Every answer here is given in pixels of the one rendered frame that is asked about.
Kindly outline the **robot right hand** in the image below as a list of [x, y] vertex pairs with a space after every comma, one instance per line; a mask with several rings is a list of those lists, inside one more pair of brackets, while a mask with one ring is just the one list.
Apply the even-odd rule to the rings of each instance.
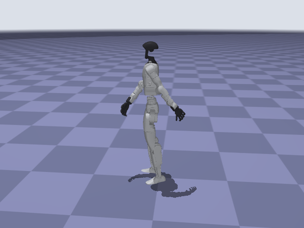
[[127, 112], [128, 108], [129, 108], [129, 105], [132, 104], [130, 102], [130, 99], [131, 99], [131, 97], [128, 97], [127, 100], [126, 100], [126, 103], [124, 103], [123, 105], [121, 105], [121, 110], [120, 111], [121, 111], [122, 115], [124, 115], [124, 116], [127, 116], [126, 112]]

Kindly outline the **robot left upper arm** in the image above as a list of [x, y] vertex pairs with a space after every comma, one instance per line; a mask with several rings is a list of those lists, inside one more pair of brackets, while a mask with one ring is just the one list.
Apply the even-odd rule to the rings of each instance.
[[157, 86], [155, 89], [156, 94], [160, 95], [161, 93], [159, 92], [159, 87], [163, 86], [163, 84], [156, 72], [155, 67], [153, 65], [148, 65], [145, 71], [148, 74], [148, 76], [152, 79], [153, 83]]

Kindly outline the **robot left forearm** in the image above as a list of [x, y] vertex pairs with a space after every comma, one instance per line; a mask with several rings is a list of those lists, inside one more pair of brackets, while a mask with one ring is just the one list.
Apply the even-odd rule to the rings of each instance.
[[164, 99], [168, 106], [172, 106], [174, 109], [177, 108], [177, 104], [171, 99], [168, 91], [163, 86], [159, 87], [159, 92], [162, 93], [161, 97]]

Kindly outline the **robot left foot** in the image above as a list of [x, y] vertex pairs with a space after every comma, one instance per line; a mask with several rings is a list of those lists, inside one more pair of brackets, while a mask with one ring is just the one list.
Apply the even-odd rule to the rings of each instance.
[[159, 178], [159, 179], [155, 176], [152, 179], [146, 181], [146, 184], [152, 185], [152, 184], [156, 184], [156, 183], [163, 182], [163, 181], [166, 181], [166, 178], [164, 175], [161, 175], [161, 178]]

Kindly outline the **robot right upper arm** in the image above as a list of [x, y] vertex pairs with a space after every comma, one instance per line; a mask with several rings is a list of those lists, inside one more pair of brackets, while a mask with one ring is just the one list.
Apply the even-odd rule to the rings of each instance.
[[139, 86], [140, 88], [143, 88], [143, 80], [141, 80], [141, 81], [138, 82], [138, 86]]

